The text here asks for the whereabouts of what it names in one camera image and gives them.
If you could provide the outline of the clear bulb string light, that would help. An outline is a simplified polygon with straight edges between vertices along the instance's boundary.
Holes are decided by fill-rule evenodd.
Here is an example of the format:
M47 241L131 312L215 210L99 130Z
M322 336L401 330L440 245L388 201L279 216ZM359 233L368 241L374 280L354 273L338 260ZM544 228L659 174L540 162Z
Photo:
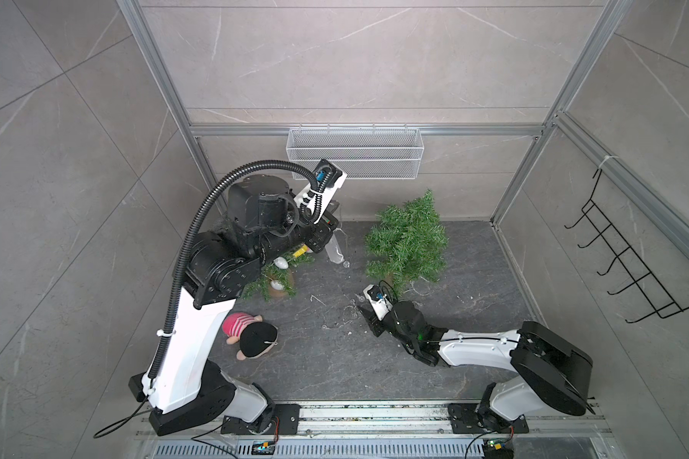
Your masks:
M360 317L359 307L367 304L363 293L344 295L342 302L325 302L318 296L310 295L309 301L318 306L318 315L322 318L321 329L338 330L352 324Z

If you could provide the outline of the small green christmas tree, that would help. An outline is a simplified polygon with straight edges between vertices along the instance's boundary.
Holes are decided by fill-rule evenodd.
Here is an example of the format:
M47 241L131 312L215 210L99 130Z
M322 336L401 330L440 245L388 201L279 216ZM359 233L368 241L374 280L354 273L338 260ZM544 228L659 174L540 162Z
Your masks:
M261 271L260 278L255 282L247 285L243 290L243 299L257 298L258 296L264 301L269 301L277 298L292 298L296 296L297 289L295 286L294 273L298 267L312 263L314 261L313 252L309 252L304 256L294 259L292 257L293 252L298 249L292 250L284 254L284 257L289 263L288 270L281 270L277 268L273 261L264 266ZM271 288L270 282L272 280L278 280L285 285L284 291L276 291Z
M434 206L434 193L377 213L365 237L368 277L386 280L401 293L419 279L437 283L446 269L446 229Z

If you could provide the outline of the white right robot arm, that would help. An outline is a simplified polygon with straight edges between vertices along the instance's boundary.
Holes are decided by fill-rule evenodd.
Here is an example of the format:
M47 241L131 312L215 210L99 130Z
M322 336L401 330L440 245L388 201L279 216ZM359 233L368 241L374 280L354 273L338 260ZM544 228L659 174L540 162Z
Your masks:
M467 333L430 325L410 301L391 303L375 292L358 306L374 336L388 334L430 367L483 366L514 373L486 386L476 404L451 404L454 432L526 433L526 415L553 409L580 417L593 411L589 383L593 360L536 321L517 330Z

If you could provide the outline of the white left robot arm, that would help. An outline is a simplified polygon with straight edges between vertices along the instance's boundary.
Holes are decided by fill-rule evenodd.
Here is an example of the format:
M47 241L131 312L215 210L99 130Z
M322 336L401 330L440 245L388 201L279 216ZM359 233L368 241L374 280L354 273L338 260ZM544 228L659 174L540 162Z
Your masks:
M174 269L170 309L158 335L150 369L131 377L129 387L151 408L149 422L159 436L217 418L264 432L275 404L257 385L227 375L210 360L218 333L235 336L241 357L250 360L272 348L277 328L233 309L265 266L295 249L321 252L338 226L331 203L346 174L334 166L307 172L306 187L295 194L287 181L265 174L223 180L228 210L218 229L200 231L210 195L189 227Z

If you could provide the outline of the metal base rail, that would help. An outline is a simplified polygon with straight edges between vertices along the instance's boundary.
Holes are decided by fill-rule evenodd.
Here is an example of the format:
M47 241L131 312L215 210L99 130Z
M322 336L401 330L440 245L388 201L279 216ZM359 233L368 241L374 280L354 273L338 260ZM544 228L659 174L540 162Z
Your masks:
M449 401L298 401L297 432L280 434L281 440L438 438L471 439L472 430L455 433L448 412ZM552 409L526 416L528 432L514 433L513 439L589 438L610 444L614 434L599 404L594 413L571 417Z

